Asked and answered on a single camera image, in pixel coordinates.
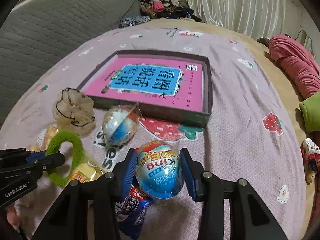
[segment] large strawberry print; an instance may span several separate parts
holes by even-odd
[[[175,142],[183,138],[196,140],[196,132],[203,132],[202,128],[183,126],[178,123],[167,122],[148,117],[142,117],[139,121],[149,132],[158,138],[170,142]]]
[[[278,116],[273,113],[268,114],[263,119],[263,125],[268,131],[274,131],[277,133],[277,135],[281,135],[283,132]]]

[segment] silver screw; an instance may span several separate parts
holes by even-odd
[[[241,186],[245,186],[245,185],[248,184],[248,182],[247,182],[245,179],[239,179],[239,184],[240,184]]]
[[[202,175],[207,179],[212,177],[212,173],[210,171],[205,171],[204,173],[202,173]]]
[[[73,179],[73,180],[70,182],[70,185],[71,185],[71,186],[75,186],[75,185],[78,185],[78,183],[79,183],[79,180]]]
[[[104,174],[104,176],[107,178],[107,179],[112,179],[114,177],[114,174],[113,172],[107,172],[106,174]]]

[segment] green fuzzy ring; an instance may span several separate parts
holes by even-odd
[[[62,177],[58,175],[56,172],[56,169],[52,169],[47,171],[49,174],[50,180],[60,186],[64,187],[68,181],[70,180],[70,175],[73,173],[75,168],[82,162],[84,159],[84,150],[82,146],[82,142],[80,138],[73,132],[69,130],[60,130],[55,137],[52,138],[51,142],[49,143],[48,149],[45,153],[45,155],[50,155],[56,153],[59,148],[61,143],[63,142],[71,142],[73,145],[72,149],[72,164],[71,164],[71,169],[70,173],[67,177]]]

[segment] qr code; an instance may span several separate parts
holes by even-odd
[[[191,65],[191,64],[186,65],[186,70],[197,71],[197,68],[198,68],[197,65]]]

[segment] open shallow box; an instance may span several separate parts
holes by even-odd
[[[206,57],[160,50],[119,50],[78,86],[96,108],[139,102],[143,116],[205,127],[212,111]]]

